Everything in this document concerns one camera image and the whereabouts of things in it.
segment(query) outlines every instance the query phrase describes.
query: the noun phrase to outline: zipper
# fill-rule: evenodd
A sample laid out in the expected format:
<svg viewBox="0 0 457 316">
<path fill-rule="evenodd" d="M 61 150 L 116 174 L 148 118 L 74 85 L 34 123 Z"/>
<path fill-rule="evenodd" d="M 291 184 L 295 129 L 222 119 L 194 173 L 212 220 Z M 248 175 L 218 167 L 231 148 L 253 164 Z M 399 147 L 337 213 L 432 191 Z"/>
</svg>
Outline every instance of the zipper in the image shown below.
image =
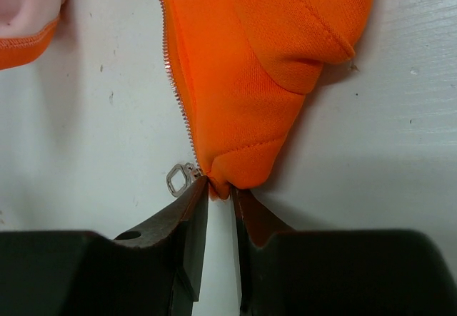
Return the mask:
<svg viewBox="0 0 457 316">
<path fill-rule="evenodd" d="M 176 81 L 173 76 L 173 69 L 171 67 L 171 61 L 170 61 L 170 55 L 169 55 L 169 45 L 168 45 L 168 39 L 166 35 L 166 14 L 165 14 L 165 2 L 164 0 L 159 0 L 160 2 L 160 7 L 162 10 L 162 51 L 164 55 L 164 63 L 165 63 L 165 70 L 166 70 L 166 75 L 169 78 L 171 89 L 173 91 L 173 95 L 176 98 L 176 101 L 178 102 L 179 110 L 181 112 L 181 115 L 184 120 L 184 125 L 186 127 L 187 131 L 187 136 L 189 138 L 189 142 L 191 143 L 191 149 L 192 153 L 194 154 L 194 160 L 196 165 L 191 164 L 191 163 L 186 163 L 184 165 L 181 164 L 176 164 L 166 175 L 166 185 L 170 191 L 170 193 L 174 197 L 179 197 L 181 196 L 184 191 L 198 178 L 203 175 L 199 161 L 197 159 L 197 152 L 195 150 L 195 144 L 194 144 L 194 139 L 192 137 L 192 129 L 191 129 L 191 123 L 189 121 L 189 117 L 187 116 L 186 108 L 184 107 L 184 102 L 181 98 L 181 94 L 179 93 L 178 86 L 176 85 Z M 185 183 L 184 185 L 176 189 L 172 183 L 172 178 L 178 174 L 182 173 L 184 176 Z"/>
</svg>

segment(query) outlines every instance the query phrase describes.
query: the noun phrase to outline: orange garment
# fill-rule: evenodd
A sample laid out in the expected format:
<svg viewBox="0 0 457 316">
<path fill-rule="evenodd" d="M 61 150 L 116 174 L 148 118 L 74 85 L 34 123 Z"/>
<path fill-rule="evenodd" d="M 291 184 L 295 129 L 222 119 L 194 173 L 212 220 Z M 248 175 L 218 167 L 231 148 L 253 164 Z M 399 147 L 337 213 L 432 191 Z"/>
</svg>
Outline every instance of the orange garment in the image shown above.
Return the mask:
<svg viewBox="0 0 457 316">
<path fill-rule="evenodd" d="M 0 70 L 37 59 L 48 47 L 65 0 L 0 0 Z"/>
<path fill-rule="evenodd" d="M 164 0 L 171 69 L 202 170 L 268 177 L 324 63 L 354 56 L 372 0 Z"/>
</svg>

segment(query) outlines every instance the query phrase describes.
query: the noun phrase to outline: metal zipper pull tab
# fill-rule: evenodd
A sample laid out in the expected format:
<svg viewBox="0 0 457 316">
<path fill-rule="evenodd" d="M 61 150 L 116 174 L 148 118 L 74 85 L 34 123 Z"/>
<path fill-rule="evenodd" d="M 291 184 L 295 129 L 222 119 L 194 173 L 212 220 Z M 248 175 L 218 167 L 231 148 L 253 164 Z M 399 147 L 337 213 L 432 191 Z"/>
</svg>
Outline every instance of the metal zipper pull tab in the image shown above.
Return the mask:
<svg viewBox="0 0 457 316">
<path fill-rule="evenodd" d="M 184 177 L 184 185 L 179 188 L 178 190 L 175 188 L 173 185 L 173 182 L 171 181 L 173 177 L 177 174 L 181 173 Z M 197 168 L 194 164 L 191 163 L 186 163 L 184 165 L 182 164 L 176 164 L 171 171 L 169 172 L 168 175 L 166 175 L 166 186 L 168 187 L 170 193 L 178 198 L 181 196 L 186 189 L 192 185 L 192 183 L 197 180 L 197 178 L 201 177 L 203 174 L 201 172 L 201 169 Z"/>
</svg>

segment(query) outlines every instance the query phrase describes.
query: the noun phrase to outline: orange jacket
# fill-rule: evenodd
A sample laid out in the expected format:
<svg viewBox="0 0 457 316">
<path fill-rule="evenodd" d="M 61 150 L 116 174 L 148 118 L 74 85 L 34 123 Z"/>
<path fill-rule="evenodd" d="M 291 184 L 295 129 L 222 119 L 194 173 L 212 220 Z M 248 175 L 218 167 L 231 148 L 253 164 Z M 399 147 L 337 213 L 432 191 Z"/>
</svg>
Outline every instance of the orange jacket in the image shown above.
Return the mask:
<svg viewBox="0 0 457 316">
<path fill-rule="evenodd" d="M 161 1 L 167 67 L 198 162 L 222 198 L 230 184 L 267 179 L 323 64 L 354 56 L 372 2 Z M 25 45 L 0 39 L 0 68 L 34 60 L 55 24 Z"/>
</svg>

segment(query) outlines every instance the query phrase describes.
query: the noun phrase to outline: metal zipper teeth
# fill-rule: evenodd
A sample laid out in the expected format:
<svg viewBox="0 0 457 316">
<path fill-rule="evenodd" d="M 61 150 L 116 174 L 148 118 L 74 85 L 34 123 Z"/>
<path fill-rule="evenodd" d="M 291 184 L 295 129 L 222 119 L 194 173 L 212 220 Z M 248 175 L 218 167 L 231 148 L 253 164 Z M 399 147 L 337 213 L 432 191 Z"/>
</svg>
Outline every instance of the metal zipper teeth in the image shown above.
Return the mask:
<svg viewBox="0 0 457 316">
<path fill-rule="evenodd" d="M 170 81 L 170 86 L 173 91 L 173 95 L 176 98 L 178 102 L 179 109 L 181 111 L 181 115 L 184 119 L 184 125 L 187 130 L 187 136 L 189 138 L 189 142 L 191 143 L 191 148 L 192 148 L 192 153 L 194 154 L 194 159 L 196 163 L 196 167 L 200 169 L 200 164 L 197 159 L 197 152 L 195 150 L 195 144 L 194 144 L 194 139 L 192 138 L 192 130 L 191 130 L 191 123 L 189 122 L 189 117 L 187 116 L 186 109 L 184 108 L 184 103 L 181 98 L 181 94 L 179 93 L 178 86 L 176 85 L 176 81 L 173 76 L 173 70 L 171 68 L 171 62 L 170 62 L 170 55 L 169 55 L 169 45 L 168 41 L 166 38 L 166 16 L 165 16 L 165 2 L 164 0 L 159 0 L 160 1 L 160 7 L 162 9 L 162 51 L 164 54 L 164 63 L 165 63 L 165 70 L 166 70 L 166 75 L 169 78 Z"/>
</svg>

